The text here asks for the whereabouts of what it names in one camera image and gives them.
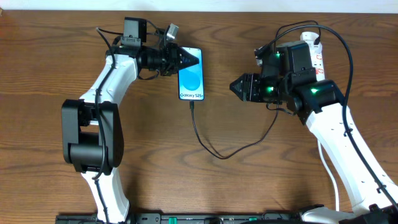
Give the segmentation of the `blue Galaxy smartphone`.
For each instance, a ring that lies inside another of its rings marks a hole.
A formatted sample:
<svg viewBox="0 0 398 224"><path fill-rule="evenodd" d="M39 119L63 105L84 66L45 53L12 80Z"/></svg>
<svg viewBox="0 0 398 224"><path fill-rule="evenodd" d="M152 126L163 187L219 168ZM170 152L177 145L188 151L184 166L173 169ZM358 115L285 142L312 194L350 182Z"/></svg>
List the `blue Galaxy smartphone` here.
<svg viewBox="0 0 398 224"><path fill-rule="evenodd" d="M203 101L205 99L202 51L198 48L183 47L198 59L198 64L179 71L178 97L180 100Z"/></svg>

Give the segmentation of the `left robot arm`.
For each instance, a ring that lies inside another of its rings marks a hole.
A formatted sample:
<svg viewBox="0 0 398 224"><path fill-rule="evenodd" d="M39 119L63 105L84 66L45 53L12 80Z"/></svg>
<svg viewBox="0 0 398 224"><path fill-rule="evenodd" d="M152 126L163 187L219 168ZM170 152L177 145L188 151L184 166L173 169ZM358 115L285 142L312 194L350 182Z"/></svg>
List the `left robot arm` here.
<svg viewBox="0 0 398 224"><path fill-rule="evenodd" d="M91 88L62 105L63 158L86 180L93 194L95 223L126 223L130 203L118 167L124 154L119 106L143 69L171 76L197 65L199 59L175 43L178 26L156 28L158 43L149 47L150 21L125 17L123 32L106 41L105 65Z"/></svg>

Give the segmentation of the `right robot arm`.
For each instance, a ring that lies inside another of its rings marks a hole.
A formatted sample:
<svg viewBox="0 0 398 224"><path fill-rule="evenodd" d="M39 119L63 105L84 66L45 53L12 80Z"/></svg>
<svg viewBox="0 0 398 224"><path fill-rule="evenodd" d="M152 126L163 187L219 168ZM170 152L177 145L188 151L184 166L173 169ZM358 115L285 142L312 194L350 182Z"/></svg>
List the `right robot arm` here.
<svg viewBox="0 0 398 224"><path fill-rule="evenodd" d="M334 165L351 212L322 205L300 209L296 223L397 223L397 186L387 176L354 124L345 98L322 74L322 57L305 40L267 49L261 73L245 73L229 88L240 100L280 105L298 116Z"/></svg>

